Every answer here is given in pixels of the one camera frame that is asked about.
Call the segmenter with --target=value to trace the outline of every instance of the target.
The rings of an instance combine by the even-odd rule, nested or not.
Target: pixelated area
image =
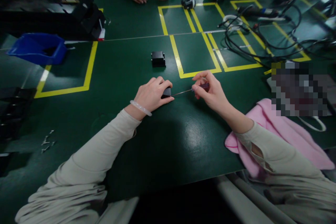
[[[308,63],[288,61],[272,64],[268,81],[272,109],[278,116],[327,116],[325,74],[317,74]]]

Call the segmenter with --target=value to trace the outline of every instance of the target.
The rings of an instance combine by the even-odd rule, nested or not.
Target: wrist
[[[222,107],[220,107],[220,109],[217,111],[217,113],[224,120],[227,120],[227,119],[231,118],[237,112],[238,112],[238,110],[235,107],[233,107],[228,101]]]
[[[129,114],[130,116],[132,116],[134,119],[138,121],[142,121],[142,119],[145,118],[146,116],[144,112],[142,112],[140,109],[133,106],[132,104],[128,105],[125,108],[125,111],[127,112],[127,114]]]

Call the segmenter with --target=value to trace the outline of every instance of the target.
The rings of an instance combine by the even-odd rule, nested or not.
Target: green table
[[[5,50],[0,50],[0,87],[23,84],[25,88],[37,87],[39,97],[32,103],[20,130],[20,139],[0,144],[0,152],[18,152],[8,167],[8,175],[0,178],[0,222],[13,223],[27,198],[62,162],[127,106],[138,87],[151,77],[169,79],[174,85],[172,92],[178,93],[191,87],[195,72],[213,69],[228,100],[243,113],[257,101],[270,98],[265,68],[223,50],[223,33],[200,32],[216,30],[223,14],[235,14],[235,5],[256,3],[254,0],[232,1],[238,2],[227,0],[217,5],[211,0],[196,0],[195,10],[186,12],[175,6],[181,0],[148,0],[146,5],[130,0],[95,0],[111,20],[106,27],[105,41],[74,44],[76,49],[69,51],[63,65],[36,66],[8,57]],[[272,0],[257,1],[269,6]],[[313,4],[317,0],[297,2],[304,13],[298,37],[303,40],[326,36],[327,32],[306,13],[309,6],[305,1]],[[288,31],[290,26],[281,25],[279,29]],[[270,40],[283,44],[286,39],[279,29],[271,25],[263,31]],[[245,45],[243,35],[232,38]],[[244,38],[250,45],[245,49],[263,52],[252,34]],[[9,47],[12,40],[6,39],[2,48]],[[164,51],[166,68],[152,68],[152,51]],[[309,59],[302,54],[295,58]],[[330,61],[314,58],[313,61],[314,65],[326,67],[328,73],[335,75]],[[326,132],[308,131],[322,148],[334,147],[335,119],[329,117],[323,121],[328,128]],[[41,143],[50,130],[55,130],[50,140],[57,142],[41,154]],[[228,125],[202,100],[194,99],[192,93],[176,97],[174,102],[146,118],[137,136],[122,147],[106,177],[107,201],[243,169],[239,157],[224,146],[229,133]]]

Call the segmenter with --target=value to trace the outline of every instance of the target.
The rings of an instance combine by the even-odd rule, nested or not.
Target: blue plastic bin
[[[53,54],[47,55],[44,51],[47,49],[51,49]],[[62,63],[66,51],[64,39],[57,35],[25,33],[15,42],[7,54],[37,65],[58,65]]]

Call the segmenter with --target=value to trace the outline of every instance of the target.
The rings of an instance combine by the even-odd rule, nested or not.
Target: white bangle bracelet
[[[145,109],[144,107],[142,107],[139,103],[131,100],[130,103],[134,106],[137,107],[138,109],[140,109],[142,112],[144,112],[146,115],[148,116],[152,116],[152,113],[149,112],[147,109]]]

